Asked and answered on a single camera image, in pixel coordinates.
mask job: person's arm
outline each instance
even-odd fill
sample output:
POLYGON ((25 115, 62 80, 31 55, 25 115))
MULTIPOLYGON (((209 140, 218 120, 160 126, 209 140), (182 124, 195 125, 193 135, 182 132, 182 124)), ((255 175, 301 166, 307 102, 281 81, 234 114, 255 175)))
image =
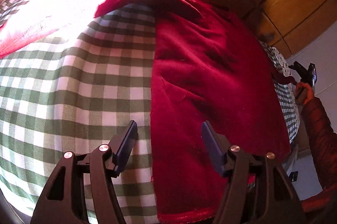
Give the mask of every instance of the person's arm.
POLYGON ((322 102, 314 96, 311 86, 298 83, 296 89, 300 87, 307 89, 301 116, 308 134, 317 176, 324 190, 337 183, 337 134, 333 132, 322 102))

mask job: gingham fabric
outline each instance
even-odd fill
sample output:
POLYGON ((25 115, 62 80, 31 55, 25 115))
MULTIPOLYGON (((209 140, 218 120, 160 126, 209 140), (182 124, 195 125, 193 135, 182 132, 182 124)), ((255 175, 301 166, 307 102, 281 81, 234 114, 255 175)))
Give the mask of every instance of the gingham fabric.
MULTIPOLYGON (((259 42, 274 63, 277 71, 284 76, 290 76, 291 73, 287 62, 277 48, 269 46, 262 41, 259 42)), ((282 85, 274 81, 274 87, 282 108, 284 121, 289 134, 289 141, 292 142, 300 126, 300 113, 295 102, 294 93, 292 92, 292 86, 291 84, 282 85)))
MULTIPOLYGON (((27 1, 1 0, 0 25, 27 1)), ((128 5, 84 28, 69 25, 0 60, 0 188, 32 215, 64 152, 91 152, 133 119, 139 140, 113 183, 127 223, 157 223, 149 116, 153 12, 128 5)), ((289 102, 287 92, 278 97, 289 102)), ((85 194, 95 223, 88 175, 85 194)))

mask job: metal pin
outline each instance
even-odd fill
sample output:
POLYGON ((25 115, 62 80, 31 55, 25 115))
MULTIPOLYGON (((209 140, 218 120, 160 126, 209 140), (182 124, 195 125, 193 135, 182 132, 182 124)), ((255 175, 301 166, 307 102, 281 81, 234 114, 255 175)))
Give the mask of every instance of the metal pin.
POLYGON ((102 151, 102 152, 105 152, 109 149, 109 146, 106 145, 106 144, 102 144, 100 147, 99 147, 99 150, 102 151))
POLYGON ((71 158, 72 157, 72 152, 67 152, 63 156, 64 156, 64 158, 71 158))
POLYGON ((268 152, 268 153, 267 153, 267 158, 269 158, 269 159, 274 159, 274 158, 275 158, 275 154, 272 153, 272 152, 268 152))
POLYGON ((240 147, 237 146, 237 145, 232 145, 232 146, 230 147, 230 150, 233 151, 233 152, 238 152, 238 151, 240 151, 240 147))

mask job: hand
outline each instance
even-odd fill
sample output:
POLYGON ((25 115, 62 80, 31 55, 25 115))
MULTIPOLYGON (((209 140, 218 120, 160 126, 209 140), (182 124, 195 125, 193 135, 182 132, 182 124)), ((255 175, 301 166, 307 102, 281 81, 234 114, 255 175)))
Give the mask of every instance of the hand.
POLYGON ((312 87, 310 86, 309 83, 302 83, 302 82, 299 82, 299 83, 296 84, 296 90, 295 90, 296 93, 298 93, 298 91, 302 87, 307 89, 307 97, 303 102, 303 105, 305 105, 306 103, 308 103, 309 101, 311 101, 315 97, 315 94, 314 94, 314 90, 312 89, 312 87))

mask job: folded red cloth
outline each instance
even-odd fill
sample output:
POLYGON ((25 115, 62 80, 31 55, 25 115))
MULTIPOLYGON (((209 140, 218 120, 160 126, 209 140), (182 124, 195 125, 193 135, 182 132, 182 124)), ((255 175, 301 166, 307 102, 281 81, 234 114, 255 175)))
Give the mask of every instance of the folded red cloth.
POLYGON ((106 0, 95 16, 131 2, 158 11, 151 82, 158 218, 167 223, 209 218, 226 180, 208 158, 203 121, 246 152, 274 152, 279 161, 289 152, 269 60, 235 14, 202 0, 106 0))

